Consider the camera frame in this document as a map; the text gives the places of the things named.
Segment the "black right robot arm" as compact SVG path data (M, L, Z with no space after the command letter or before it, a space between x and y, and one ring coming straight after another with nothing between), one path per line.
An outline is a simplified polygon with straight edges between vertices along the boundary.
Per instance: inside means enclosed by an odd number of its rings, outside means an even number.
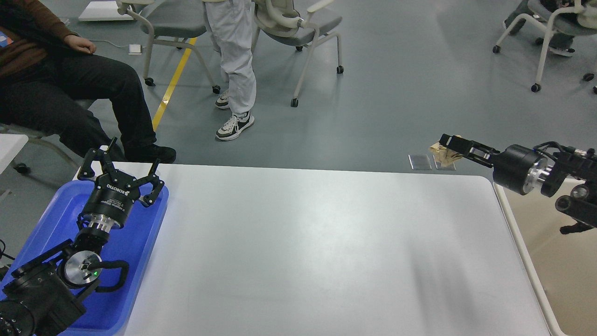
M538 189L555 196L565 182L576 185L555 200L555 209L574 220L559 229L563 235L592 230L597 225L596 151L564 146L555 141L534 147L513 144L503 151L458 135L443 134L430 147L436 162L449 166L467 159L493 170L497 185L520 195Z

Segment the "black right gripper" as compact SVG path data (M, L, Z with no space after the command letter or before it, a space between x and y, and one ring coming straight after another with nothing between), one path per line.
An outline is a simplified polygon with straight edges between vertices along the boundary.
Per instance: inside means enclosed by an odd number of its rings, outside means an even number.
M520 145L511 145L500 152L482 143L448 134L442 134L439 143L460 153L463 159L494 168L495 183L523 196L540 187L551 172L544 155Z

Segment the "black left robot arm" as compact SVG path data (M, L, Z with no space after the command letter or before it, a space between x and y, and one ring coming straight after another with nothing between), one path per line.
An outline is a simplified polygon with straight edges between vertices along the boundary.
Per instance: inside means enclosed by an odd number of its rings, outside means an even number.
M152 206L164 187L155 159L146 176L116 169L111 145L90 149L77 173L94 189L77 215L77 235L52 247L12 272L3 289L3 336L56 336L86 313L83 301L94 292L114 292L127 280L130 264L101 257L110 231L124 227L134 204Z

